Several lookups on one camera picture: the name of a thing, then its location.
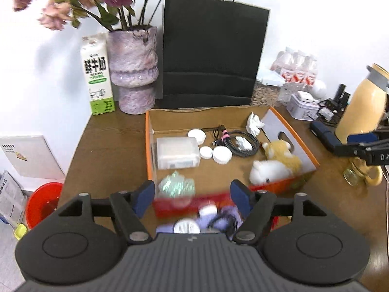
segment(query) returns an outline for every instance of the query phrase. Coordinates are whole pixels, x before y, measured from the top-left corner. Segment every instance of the plush toy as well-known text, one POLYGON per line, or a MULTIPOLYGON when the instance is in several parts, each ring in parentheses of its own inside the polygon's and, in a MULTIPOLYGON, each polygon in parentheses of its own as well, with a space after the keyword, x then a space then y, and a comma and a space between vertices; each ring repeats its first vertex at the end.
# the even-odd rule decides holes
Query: plush toy
POLYGON ((254 185, 266 184, 292 177, 301 169, 301 160, 291 154, 290 144, 284 140, 263 143, 268 160, 254 161, 250 181, 254 185))

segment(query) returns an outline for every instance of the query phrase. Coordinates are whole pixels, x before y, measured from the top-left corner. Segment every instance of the blue gripper pad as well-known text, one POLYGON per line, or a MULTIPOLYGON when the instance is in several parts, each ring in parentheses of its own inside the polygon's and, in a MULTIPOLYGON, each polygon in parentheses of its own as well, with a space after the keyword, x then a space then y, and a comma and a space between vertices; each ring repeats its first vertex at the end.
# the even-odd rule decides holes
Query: blue gripper pad
POLYGON ((233 180, 230 186, 230 194, 242 217, 247 218, 253 208, 250 204, 250 196, 253 192, 239 180, 233 180))
POLYGON ((138 190, 131 193, 131 204, 135 214, 142 218, 149 205, 153 202, 155 184, 151 180, 143 182, 138 190))

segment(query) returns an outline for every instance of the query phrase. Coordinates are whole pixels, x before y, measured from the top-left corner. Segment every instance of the white round lid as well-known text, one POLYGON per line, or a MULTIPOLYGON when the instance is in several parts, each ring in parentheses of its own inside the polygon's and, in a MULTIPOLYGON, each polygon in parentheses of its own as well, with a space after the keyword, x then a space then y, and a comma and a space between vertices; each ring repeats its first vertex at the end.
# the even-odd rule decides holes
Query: white round lid
POLYGON ((209 146, 203 146, 200 148, 200 156, 203 159, 211 159, 213 155, 213 150, 209 146))
POLYGON ((200 226, 198 226, 194 219, 182 218, 174 225, 173 233, 200 234, 200 226))
POLYGON ((225 146, 217 146, 213 150, 213 159, 218 164, 228 164, 232 158, 232 152, 225 146))
POLYGON ((200 215, 200 217, 207 216, 207 215, 217 215, 217 206, 215 204, 209 204, 203 206, 198 211, 198 214, 200 215))
POLYGON ((194 137, 197 140, 197 144, 201 145, 205 141, 205 133, 201 129, 192 129, 188 133, 188 137, 194 137))

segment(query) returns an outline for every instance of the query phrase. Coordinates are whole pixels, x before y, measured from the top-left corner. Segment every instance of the yellow thermos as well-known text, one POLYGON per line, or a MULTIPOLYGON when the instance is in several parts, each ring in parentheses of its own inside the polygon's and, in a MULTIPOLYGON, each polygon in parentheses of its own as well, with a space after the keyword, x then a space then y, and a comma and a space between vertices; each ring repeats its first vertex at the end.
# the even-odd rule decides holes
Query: yellow thermos
POLYGON ((343 144, 351 134, 375 130, 385 110, 389 72, 377 64, 367 69, 369 75, 358 85, 335 131, 343 144))

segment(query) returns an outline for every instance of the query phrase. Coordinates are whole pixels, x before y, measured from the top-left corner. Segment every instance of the crumpled tissue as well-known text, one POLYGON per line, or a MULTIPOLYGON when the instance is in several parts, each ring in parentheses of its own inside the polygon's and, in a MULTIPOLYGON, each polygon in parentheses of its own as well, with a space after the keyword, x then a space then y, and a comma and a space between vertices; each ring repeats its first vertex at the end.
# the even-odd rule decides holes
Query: crumpled tissue
POLYGON ((196 193, 195 181, 193 179, 186 179, 178 171, 163 178, 158 185, 158 189, 160 197, 190 197, 196 193))
POLYGON ((261 122, 259 116, 255 115, 254 112, 251 112, 247 119, 246 131, 256 137, 261 132, 260 128, 264 126, 265 124, 261 122))

